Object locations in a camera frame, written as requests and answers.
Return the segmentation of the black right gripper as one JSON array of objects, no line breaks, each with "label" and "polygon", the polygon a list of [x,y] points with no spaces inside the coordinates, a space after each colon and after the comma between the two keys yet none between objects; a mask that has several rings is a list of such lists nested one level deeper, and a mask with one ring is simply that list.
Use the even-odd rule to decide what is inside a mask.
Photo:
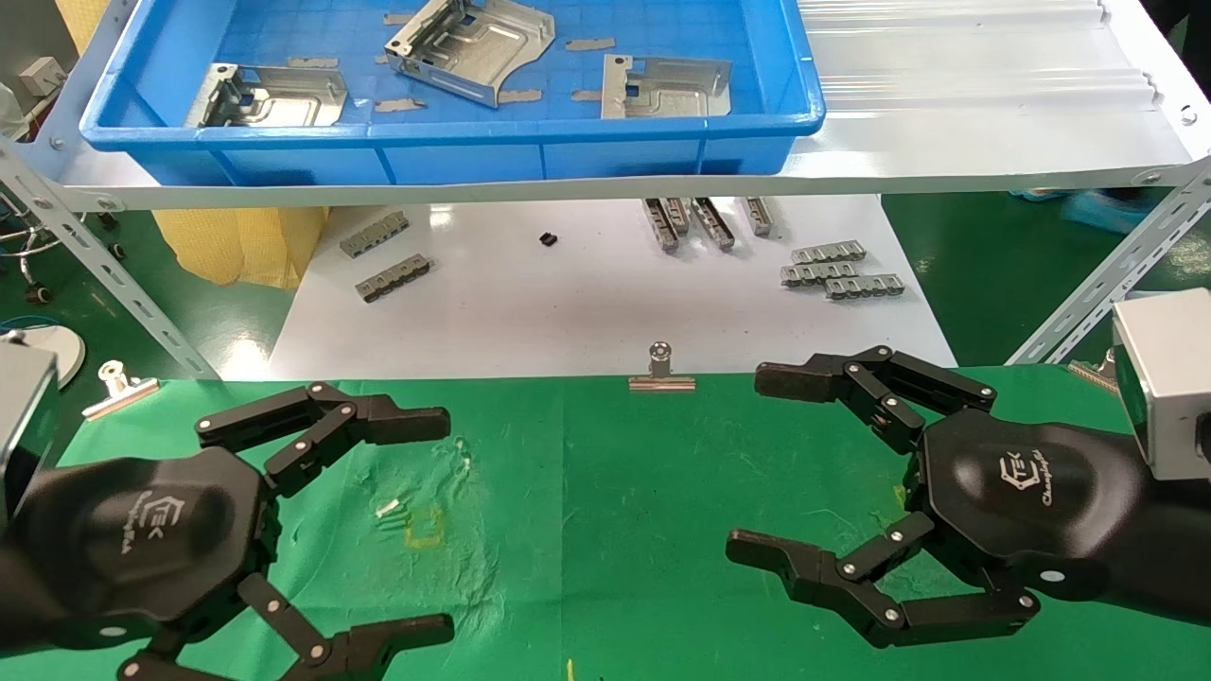
[{"label": "black right gripper", "polygon": [[[1068,601],[1148,599],[1132,528],[1148,469],[1132,436],[998,419],[986,413],[991,385],[885,345],[763,362],[754,391],[839,402],[893,451],[922,448],[922,513],[845,556],[746,530],[727,540],[728,560],[779,577],[791,601],[834,612],[869,646],[1012,637],[1041,610],[1023,586]],[[926,427],[914,404],[947,417]],[[903,602],[882,593],[879,580],[925,548],[978,593]]]}]

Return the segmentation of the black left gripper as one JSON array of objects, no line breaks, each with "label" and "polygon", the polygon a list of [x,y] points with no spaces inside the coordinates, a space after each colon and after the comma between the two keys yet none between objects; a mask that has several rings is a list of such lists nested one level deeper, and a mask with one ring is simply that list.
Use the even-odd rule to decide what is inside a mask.
[{"label": "black left gripper", "polygon": [[[177,656],[247,606],[295,653],[281,680],[384,679],[395,656],[449,643],[454,620],[398,618],[322,637],[264,576],[281,533],[272,492],[297,496],[358,443],[449,434],[443,407],[402,410],[386,393],[315,382],[206,414],[196,435],[208,448],[186,458],[36,474],[15,514],[15,654],[153,637],[117,679],[220,680]],[[266,482],[234,454],[282,437],[289,443],[265,462]]]}]

